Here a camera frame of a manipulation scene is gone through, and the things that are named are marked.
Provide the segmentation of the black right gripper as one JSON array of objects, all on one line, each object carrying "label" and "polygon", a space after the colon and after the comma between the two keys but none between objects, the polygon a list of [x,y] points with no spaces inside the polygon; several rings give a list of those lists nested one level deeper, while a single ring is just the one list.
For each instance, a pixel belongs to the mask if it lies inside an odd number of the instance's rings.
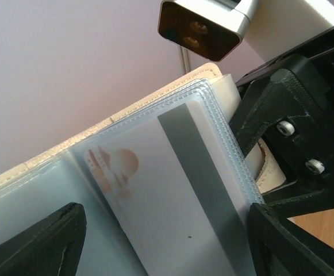
[{"label": "black right gripper", "polygon": [[334,209],[334,27],[237,82],[229,125],[244,156],[264,139],[285,174],[263,195],[285,217]]}]

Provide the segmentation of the white card orange logo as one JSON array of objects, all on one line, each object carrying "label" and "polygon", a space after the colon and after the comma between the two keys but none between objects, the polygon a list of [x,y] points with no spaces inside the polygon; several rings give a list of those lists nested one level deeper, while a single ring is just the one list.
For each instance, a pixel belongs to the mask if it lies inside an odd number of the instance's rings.
[{"label": "white card orange logo", "polygon": [[203,103],[110,131],[85,161],[149,275],[254,275],[246,205]]}]

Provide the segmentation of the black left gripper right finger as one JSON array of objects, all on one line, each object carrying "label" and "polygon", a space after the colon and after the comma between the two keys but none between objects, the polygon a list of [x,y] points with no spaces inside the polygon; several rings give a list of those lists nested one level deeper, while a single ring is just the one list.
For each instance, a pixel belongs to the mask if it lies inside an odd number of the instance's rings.
[{"label": "black left gripper right finger", "polygon": [[265,204],[249,209],[248,240],[257,275],[334,275],[334,248]]}]

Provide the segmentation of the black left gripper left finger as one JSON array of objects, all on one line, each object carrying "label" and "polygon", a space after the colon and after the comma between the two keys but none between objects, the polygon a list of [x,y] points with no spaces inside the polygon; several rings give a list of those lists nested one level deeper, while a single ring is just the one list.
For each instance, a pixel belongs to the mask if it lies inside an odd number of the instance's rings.
[{"label": "black left gripper left finger", "polygon": [[75,275],[85,237],[84,207],[71,202],[0,245],[0,275]]}]

